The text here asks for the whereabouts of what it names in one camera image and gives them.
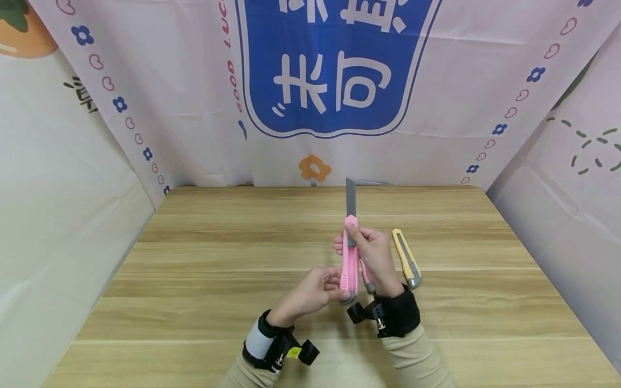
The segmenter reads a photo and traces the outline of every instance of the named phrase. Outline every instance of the white backdrop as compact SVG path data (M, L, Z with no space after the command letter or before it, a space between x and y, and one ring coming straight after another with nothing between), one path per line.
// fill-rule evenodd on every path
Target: white backdrop
M43 384L153 213L87 90L27 20L23 35L0 20L2 388Z
M32 0L155 204L180 183L487 189L621 20L371 2Z
M488 191L619 372L620 61L618 27Z

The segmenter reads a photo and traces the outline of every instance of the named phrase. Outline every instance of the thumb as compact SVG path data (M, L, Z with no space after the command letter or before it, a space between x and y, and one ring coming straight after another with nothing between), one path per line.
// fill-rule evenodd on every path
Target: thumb
M347 235L351 237L351 239L358 245L359 248L364 246L368 241L366 241L365 237L360 233L359 229L355 227L355 225L351 223L345 224L345 230L347 231Z
M326 291L326 294L328 294L328 299L330 299L331 302L336 300L347 300L350 296L349 291L343 291L341 289L329 290Z

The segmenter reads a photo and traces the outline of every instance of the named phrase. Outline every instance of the green leaf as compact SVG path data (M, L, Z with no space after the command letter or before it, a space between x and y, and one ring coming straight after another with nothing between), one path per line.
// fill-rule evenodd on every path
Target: green leaf
M18 12L0 12L0 19L6 20L6 22L18 30L19 32L28 32L28 22L26 16Z
M13 0L0 0L0 12L2 11L14 11L17 9Z
M25 15L29 11L28 3L26 0L0 0L0 12L19 12Z

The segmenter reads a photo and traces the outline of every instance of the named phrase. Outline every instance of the yellow tag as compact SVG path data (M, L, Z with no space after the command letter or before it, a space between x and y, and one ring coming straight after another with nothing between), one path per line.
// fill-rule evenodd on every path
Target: yellow tag
M287 352L287 358L297 358L302 352L302 348L293 347Z

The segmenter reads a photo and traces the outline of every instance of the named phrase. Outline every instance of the wooden table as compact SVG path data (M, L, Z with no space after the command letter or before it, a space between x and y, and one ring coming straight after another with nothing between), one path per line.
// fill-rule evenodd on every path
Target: wooden table
M344 211L342 187L174 190L46 387L217 387L262 311L309 268L340 266ZM403 230L423 324L460 387L621 386L480 190L359 187L358 216ZM396 387L375 334L339 305L303 318L296 336L321 354L289 360L279 386Z

